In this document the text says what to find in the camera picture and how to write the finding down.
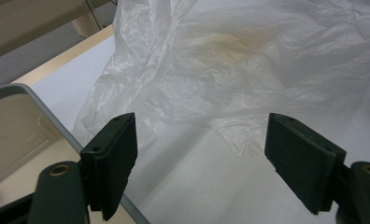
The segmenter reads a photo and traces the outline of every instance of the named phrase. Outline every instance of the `white plastic sheet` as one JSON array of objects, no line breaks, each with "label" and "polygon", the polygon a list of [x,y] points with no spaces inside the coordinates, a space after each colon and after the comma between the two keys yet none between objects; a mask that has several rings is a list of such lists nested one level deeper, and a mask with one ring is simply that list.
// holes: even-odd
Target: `white plastic sheet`
[{"label": "white plastic sheet", "polygon": [[121,1],[114,25],[117,50],[75,126],[83,144],[135,111],[148,135],[205,122],[248,156],[269,112],[344,125],[370,91],[370,1]]}]

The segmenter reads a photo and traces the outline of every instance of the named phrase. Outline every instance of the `crumpled plastic bag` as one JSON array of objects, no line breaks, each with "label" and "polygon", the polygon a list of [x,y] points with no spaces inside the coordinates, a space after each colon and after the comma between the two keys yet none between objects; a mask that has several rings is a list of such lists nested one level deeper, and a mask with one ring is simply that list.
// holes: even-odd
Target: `crumpled plastic bag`
[{"label": "crumpled plastic bag", "polygon": [[270,112],[340,134],[370,106],[370,0],[119,1],[114,30],[74,127],[82,145],[134,111],[141,146],[162,124],[197,122],[252,157]]}]

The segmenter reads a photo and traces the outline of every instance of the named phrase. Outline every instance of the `white table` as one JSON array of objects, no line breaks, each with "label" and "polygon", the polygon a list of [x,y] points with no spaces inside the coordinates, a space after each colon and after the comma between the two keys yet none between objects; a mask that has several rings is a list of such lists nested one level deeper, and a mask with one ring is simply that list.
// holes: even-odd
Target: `white table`
[{"label": "white table", "polygon": [[[69,131],[114,49],[109,37],[32,85]],[[363,133],[357,119],[349,122],[355,131],[349,129],[348,136]],[[324,135],[334,140],[329,132]],[[167,145],[167,138],[175,144]],[[126,189],[152,223],[334,223],[336,205],[330,213],[311,215],[263,154],[239,158],[207,127],[169,126],[155,139],[140,148]],[[348,153],[347,165],[370,161],[370,151]]]}]

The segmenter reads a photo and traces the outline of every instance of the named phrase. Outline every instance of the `black plastic bracket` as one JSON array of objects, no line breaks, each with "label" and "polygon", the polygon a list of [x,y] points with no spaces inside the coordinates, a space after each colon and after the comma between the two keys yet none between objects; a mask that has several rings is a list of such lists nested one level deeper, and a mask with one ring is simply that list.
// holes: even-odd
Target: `black plastic bracket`
[{"label": "black plastic bracket", "polygon": [[92,211],[104,220],[116,212],[137,157],[135,115],[112,119],[80,151],[80,170]]},{"label": "black plastic bracket", "polygon": [[270,114],[264,153],[313,214],[339,205],[338,223],[370,224],[370,162],[346,167],[346,151],[288,116]]}]

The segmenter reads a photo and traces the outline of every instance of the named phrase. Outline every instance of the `plastic bag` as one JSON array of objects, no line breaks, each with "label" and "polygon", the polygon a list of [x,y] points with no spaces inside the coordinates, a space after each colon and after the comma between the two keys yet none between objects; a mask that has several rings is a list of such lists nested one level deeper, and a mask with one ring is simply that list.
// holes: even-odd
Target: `plastic bag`
[{"label": "plastic bag", "polygon": [[74,127],[83,145],[133,111],[141,148],[195,122],[243,157],[263,151],[269,112],[330,122],[339,146],[349,120],[370,120],[370,0],[120,1],[114,30]]}]

